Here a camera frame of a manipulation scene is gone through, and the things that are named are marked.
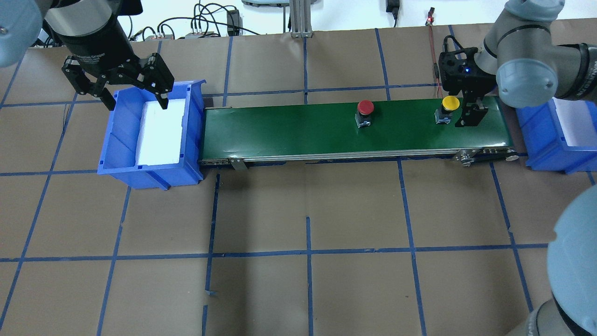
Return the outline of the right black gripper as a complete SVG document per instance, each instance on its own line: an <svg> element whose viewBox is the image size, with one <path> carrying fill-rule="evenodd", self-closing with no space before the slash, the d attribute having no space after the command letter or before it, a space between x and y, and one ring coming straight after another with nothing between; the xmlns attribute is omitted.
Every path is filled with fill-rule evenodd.
<svg viewBox="0 0 597 336"><path fill-rule="evenodd" d="M495 75L483 71L475 60L477 47L442 51L438 66L442 88L451 96L463 93L456 127L477 127L487 115L486 94L496 87Z"/></svg>

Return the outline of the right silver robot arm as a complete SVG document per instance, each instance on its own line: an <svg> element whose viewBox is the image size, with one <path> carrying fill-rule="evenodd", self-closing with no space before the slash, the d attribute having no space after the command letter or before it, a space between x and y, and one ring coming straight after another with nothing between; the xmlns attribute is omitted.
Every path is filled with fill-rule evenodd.
<svg viewBox="0 0 597 336"><path fill-rule="evenodd" d="M554 45L550 26L563 0L510 0L479 48L444 49L437 74L448 95L435 112L449 124L474 127L486 116L483 97L498 89L512 108L535 108L551 98L596 101L596 47ZM512 336L596 334L596 187L574 199L555 224L548 244L552 298L510 331Z"/></svg>

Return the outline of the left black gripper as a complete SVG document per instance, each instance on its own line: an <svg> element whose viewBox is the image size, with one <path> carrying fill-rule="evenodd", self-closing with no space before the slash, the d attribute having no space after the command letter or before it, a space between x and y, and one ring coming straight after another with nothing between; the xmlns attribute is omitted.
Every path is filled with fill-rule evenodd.
<svg viewBox="0 0 597 336"><path fill-rule="evenodd" d="M120 16L138 15L140 9L49 9L47 23L70 51L62 72L80 95L91 94L109 111L116 100L106 85L134 85L154 94L162 109L174 77L160 53L145 59L134 54Z"/></svg>

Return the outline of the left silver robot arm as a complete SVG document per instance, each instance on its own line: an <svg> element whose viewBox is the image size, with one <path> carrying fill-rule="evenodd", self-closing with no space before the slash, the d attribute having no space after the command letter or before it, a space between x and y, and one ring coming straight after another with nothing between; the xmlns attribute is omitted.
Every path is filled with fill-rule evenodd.
<svg viewBox="0 0 597 336"><path fill-rule="evenodd" d="M62 72L78 94L91 94L107 109L117 104L107 85L133 85L168 106L174 77L158 53L140 59L118 17L122 0L3 0L1 66L17 63L44 23L71 52Z"/></svg>

